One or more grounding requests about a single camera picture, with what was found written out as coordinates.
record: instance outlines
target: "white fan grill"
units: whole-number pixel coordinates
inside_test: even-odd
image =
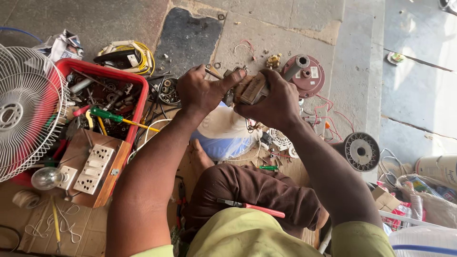
[[[0,182],[29,168],[57,139],[67,82],[43,54],[0,45]]]

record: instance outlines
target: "green screwdriver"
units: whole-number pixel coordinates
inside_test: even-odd
[[[269,171],[274,171],[278,170],[278,166],[274,165],[267,165],[267,166],[258,166],[257,168],[264,169],[264,170],[269,170]]]
[[[149,129],[149,130],[152,130],[152,131],[155,131],[155,132],[160,132],[160,130],[158,130],[156,128],[151,128],[151,127],[148,127],[148,126],[144,126],[143,124],[139,124],[139,123],[136,123],[134,121],[124,119],[124,117],[122,117],[121,115],[116,115],[116,114],[113,114],[111,112],[104,111],[104,110],[98,108],[97,106],[92,107],[90,109],[90,113],[95,115],[95,116],[99,116],[101,118],[112,119],[112,120],[114,120],[116,122],[125,122],[125,123],[128,123],[128,124],[132,124],[132,125],[138,126],[140,128],[145,128],[145,129]]]

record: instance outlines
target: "hand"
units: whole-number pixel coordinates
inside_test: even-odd
[[[193,67],[179,78],[176,86],[181,99],[182,108],[205,118],[222,101],[230,88],[236,86],[246,76],[244,69],[239,69],[223,80],[204,80],[205,66]]]
[[[255,105],[238,104],[234,110],[243,117],[284,133],[294,123],[301,121],[297,87],[285,81],[276,71],[263,69],[260,72],[270,83],[268,96]]]

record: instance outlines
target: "printed label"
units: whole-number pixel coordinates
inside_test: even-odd
[[[311,67],[311,78],[312,79],[319,78],[319,73],[317,72],[317,66],[312,66]]]

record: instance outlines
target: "sticker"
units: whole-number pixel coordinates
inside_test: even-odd
[[[319,73],[317,72],[317,66],[311,67],[311,78],[312,79],[319,78]]]
[[[134,54],[127,55],[127,58],[132,67],[136,67],[138,65],[137,58],[135,57]]]

